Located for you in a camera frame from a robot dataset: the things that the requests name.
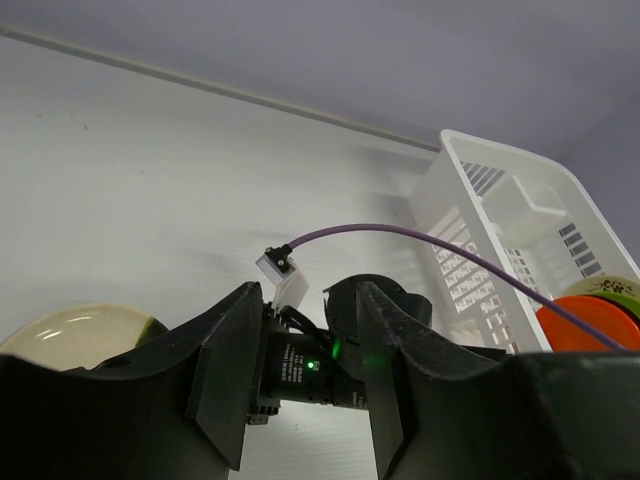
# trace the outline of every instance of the black cylinder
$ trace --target black cylinder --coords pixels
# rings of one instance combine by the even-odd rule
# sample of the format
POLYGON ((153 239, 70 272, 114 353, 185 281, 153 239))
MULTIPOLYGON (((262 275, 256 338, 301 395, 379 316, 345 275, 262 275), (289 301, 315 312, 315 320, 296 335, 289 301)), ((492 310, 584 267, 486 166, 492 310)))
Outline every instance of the black cylinder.
POLYGON ((364 383, 351 378, 307 335, 271 335, 262 386, 278 400, 367 408, 364 383))
POLYGON ((356 290, 362 282, 374 283, 389 299, 425 326, 431 326, 431 303, 425 297, 407 293, 398 282, 382 275, 353 275, 327 289, 327 324, 334 341, 333 358, 356 380, 364 380, 358 335, 356 290))

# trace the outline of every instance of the basket slot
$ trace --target basket slot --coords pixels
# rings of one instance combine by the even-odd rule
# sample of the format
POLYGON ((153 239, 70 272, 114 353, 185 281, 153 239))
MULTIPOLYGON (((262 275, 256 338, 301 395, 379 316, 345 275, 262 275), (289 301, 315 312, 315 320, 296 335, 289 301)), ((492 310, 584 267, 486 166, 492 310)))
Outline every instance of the basket slot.
POLYGON ((486 170, 477 175, 473 180, 473 189, 476 193, 480 191, 480 189, 484 186, 485 183, 489 181, 489 179, 496 174, 496 171, 493 168, 486 167, 486 170))
MULTIPOLYGON (((540 292, 540 287, 538 286, 538 281, 536 280, 536 275, 532 268, 529 266, 533 264, 531 262, 530 255, 527 252, 521 250, 513 250, 510 248, 505 249, 507 257, 509 258, 509 263, 513 267, 513 271, 516 274, 518 280, 532 288, 538 293, 540 292)), ((533 307, 534 310, 540 308, 540 304, 535 300, 528 298, 529 303, 533 307)))
POLYGON ((476 172, 474 173, 473 176, 469 177, 469 181, 471 182, 471 185, 473 185, 474 189, 475 186, 478 184, 478 182, 480 181, 480 179, 490 170, 489 167, 480 167, 478 170, 476 170, 476 172))
POLYGON ((587 245, 587 242, 582 242, 578 246, 573 247, 572 249, 570 249, 569 253, 571 255, 573 255, 574 257, 576 257, 576 256, 580 255, 582 252, 584 252, 585 250, 589 250, 589 245, 587 245))
POLYGON ((466 173, 467 173, 467 178, 468 178, 469 180, 471 180, 471 177, 473 177, 473 176, 476 174, 476 172, 477 172, 478 170, 480 170, 480 165, 475 164, 475 163, 471 163, 471 164, 469 164, 469 165, 470 165, 470 166, 469 166, 469 168, 467 169, 466 173))
POLYGON ((505 347, 513 341, 513 333, 508 325, 505 325, 496 332, 491 332, 491 337, 496 347, 505 347))
POLYGON ((483 300, 484 301, 480 304, 480 308, 482 309, 482 313, 485 315, 494 314, 502 308, 502 302, 498 295, 493 295, 492 297, 483 300))
POLYGON ((598 262, 589 265, 581 270, 583 277, 591 277, 602 272, 602 265, 598 262))
POLYGON ((561 228, 559 230, 560 236, 561 237, 566 237, 567 235, 569 235, 571 232, 573 232, 576 229, 576 226, 573 223, 570 223, 569 225, 567 225, 564 228, 561 228))
MULTIPOLYGON (((469 253, 475 253, 476 252, 476 245, 475 245, 475 243, 473 243, 473 240, 471 240, 471 236, 470 235, 469 235, 469 239, 466 240, 464 243, 462 243, 462 245, 460 245, 460 248, 462 248, 463 250, 466 250, 469 253)), ((449 250, 444 250, 444 253, 446 255, 442 256, 441 257, 442 259, 438 258, 438 263, 440 265, 445 264, 448 260, 452 259, 452 257, 454 257, 454 256, 459 258, 460 260, 464 259, 460 255, 458 255, 456 253, 453 253, 453 252, 450 252, 449 250)))
POLYGON ((478 196, 484 196, 484 194, 487 193, 491 187, 498 183, 498 180, 500 180, 503 175, 504 170, 496 170, 493 177, 491 177, 491 179, 483 187, 478 187, 478 190, 476 191, 478 196))
POLYGON ((476 275, 477 273, 479 273, 480 271, 480 267, 478 267, 477 265, 472 265, 472 268, 470 268, 469 270, 467 270, 466 273, 464 273, 462 275, 462 277, 457 277, 454 275, 455 272, 459 271, 459 270, 463 270, 463 268, 458 268, 456 270, 454 270, 453 272, 451 272, 449 275, 447 275, 447 278, 445 279, 445 281, 447 282, 447 286, 449 287, 449 289, 453 290, 454 288, 459 287, 462 283, 466 282, 467 280, 469 280, 471 277, 473 277, 474 275, 476 275), (454 283, 449 284, 449 278, 451 278, 454 283))
POLYGON ((486 282, 478 283, 465 292, 460 292, 459 295, 455 295, 455 293, 452 292, 451 296, 456 302, 456 308, 460 308, 460 305, 464 304, 464 307, 458 310, 459 312, 462 312, 494 291, 495 287, 493 286, 493 282, 488 280, 486 282))
POLYGON ((455 255, 453 256, 449 261, 447 261, 446 263, 443 263, 440 266, 440 271, 442 272, 442 275, 449 275, 449 273, 455 269, 457 269, 460 265, 462 265, 465 262, 465 259, 455 255))
POLYGON ((564 239, 564 244, 567 247, 570 247, 571 245, 575 245, 576 243, 580 242, 580 240, 582 240, 582 235, 580 235, 580 232, 576 232, 572 234, 570 237, 566 237, 564 239))
POLYGON ((585 255, 576 258, 575 262, 579 267, 585 268, 596 262, 596 256, 592 252, 587 252, 585 255))
POLYGON ((485 322, 489 326, 489 330, 495 330, 506 325, 506 314, 503 308, 492 310, 489 314, 485 314, 485 322))
POLYGON ((495 183, 495 181, 494 181, 494 177, 495 177, 496 175, 499 175, 499 174, 500 174, 500 171, 499 171, 499 170, 495 170, 495 169, 490 168, 490 169, 489 169, 489 170, 484 174, 484 176, 483 176, 481 179, 479 179, 479 180, 478 180, 478 182, 477 182, 477 183, 476 183, 476 185, 473 187, 473 189, 475 190, 475 192, 476 192, 478 195, 482 196, 482 195, 481 195, 481 192, 482 192, 483 190, 485 190, 485 185, 487 185, 487 183, 491 183, 492 181, 493 181, 493 183, 495 183))

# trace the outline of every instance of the black plastic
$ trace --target black plastic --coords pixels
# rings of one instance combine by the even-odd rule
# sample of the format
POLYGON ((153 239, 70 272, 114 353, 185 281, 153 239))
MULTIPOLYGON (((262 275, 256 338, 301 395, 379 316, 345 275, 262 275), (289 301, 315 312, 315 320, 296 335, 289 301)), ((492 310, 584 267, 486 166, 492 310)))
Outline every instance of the black plastic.
POLYGON ((2 477, 226 479, 239 466, 261 313, 260 286, 247 283, 97 370, 0 355, 2 477))
POLYGON ((309 318, 307 318, 300 311, 295 308, 286 305, 279 312, 280 320, 287 325, 289 328, 293 328, 299 330, 315 339, 318 345, 329 350, 331 348, 331 342, 329 340, 329 335, 327 335, 326 330, 321 331, 315 323, 313 323, 309 318))
POLYGON ((280 270, 282 273, 289 271, 291 268, 289 266, 289 254, 293 250, 288 244, 284 244, 281 247, 277 248, 267 248, 265 251, 265 255, 269 257, 269 259, 274 263, 274 265, 280 270))
POLYGON ((640 355, 495 362, 358 288, 380 479, 640 478, 640 355))
POLYGON ((266 386, 262 384, 269 338, 272 333, 276 332, 286 333, 287 329, 275 319, 271 303, 268 303, 262 309, 262 328, 251 385, 247 425, 266 425, 270 417, 280 413, 280 400, 269 397, 266 386))
POLYGON ((271 335, 262 385, 275 399, 367 408, 364 384, 342 370, 308 335, 271 335))
POLYGON ((329 331, 337 342, 334 345, 334 359, 357 380, 363 379, 356 315, 356 290, 361 282, 376 285, 391 301, 424 325, 431 325, 432 313, 429 300, 407 293, 399 283, 382 275, 353 275, 326 289, 329 297, 325 302, 325 316, 329 331))

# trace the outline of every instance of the white wall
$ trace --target white wall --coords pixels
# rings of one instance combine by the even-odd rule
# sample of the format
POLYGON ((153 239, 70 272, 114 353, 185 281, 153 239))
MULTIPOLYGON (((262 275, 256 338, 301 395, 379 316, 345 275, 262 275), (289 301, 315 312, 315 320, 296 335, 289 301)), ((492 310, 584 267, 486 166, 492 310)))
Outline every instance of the white wall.
POLYGON ((0 24, 437 143, 557 157, 640 85, 637 0, 2 0, 0 24))
POLYGON ((599 124, 562 162, 640 262, 640 97, 599 124))
MULTIPOLYGON (((0 39, 0 339, 65 305, 137 306, 170 327, 318 227, 409 222, 433 154, 0 39)), ((354 273, 425 292, 416 245, 353 234, 295 255, 321 289, 354 273)), ((265 286, 267 295, 273 290, 265 286)), ((240 479, 373 479, 368 416, 288 404, 249 428, 240 479)))

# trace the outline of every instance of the purple cable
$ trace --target purple cable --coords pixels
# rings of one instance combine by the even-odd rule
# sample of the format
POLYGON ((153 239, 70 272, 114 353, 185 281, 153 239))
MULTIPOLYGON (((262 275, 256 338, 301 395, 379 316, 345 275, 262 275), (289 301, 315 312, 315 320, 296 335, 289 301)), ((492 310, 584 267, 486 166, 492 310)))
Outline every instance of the purple cable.
POLYGON ((453 245, 449 242, 445 242, 444 240, 440 240, 439 238, 433 237, 431 235, 427 235, 426 233, 417 232, 409 228, 396 227, 394 225, 385 225, 381 223, 353 223, 349 225, 338 225, 335 227, 323 228, 322 230, 317 230, 315 232, 307 233, 306 235, 298 237, 295 240, 289 242, 288 245, 293 250, 299 247, 300 245, 304 245, 305 243, 311 242, 313 240, 317 240, 318 238, 328 237, 330 235, 335 235, 337 233, 362 232, 362 231, 397 233, 398 235, 404 235, 405 237, 416 238, 418 240, 422 240, 423 242, 431 243, 438 247, 444 248, 445 250, 449 250, 450 252, 453 252, 456 255, 460 255, 461 257, 466 258, 470 262, 473 262, 476 265, 479 265, 480 267, 490 271, 498 278, 507 282, 513 288, 520 290, 526 296, 534 299, 540 305, 544 305, 549 310, 557 313, 563 318, 566 318, 571 323, 573 323, 576 327, 588 333, 593 338, 603 343, 607 347, 611 348, 612 350, 626 350, 625 347, 623 347, 618 342, 616 342, 612 338, 602 333, 600 330, 592 327, 591 325, 586 323, 584 320, 581 320, 578 316, 574 315, 570 311, 562 308, 560 305, 547 299, 546 297, 539 294, 532 288, 527 287, 524 283, 520 282, 519 280, 512 277, 508 273, 504 272, 494 264, 478 257, 477 255, 469 253, 466 250, 456 245, 453 245))

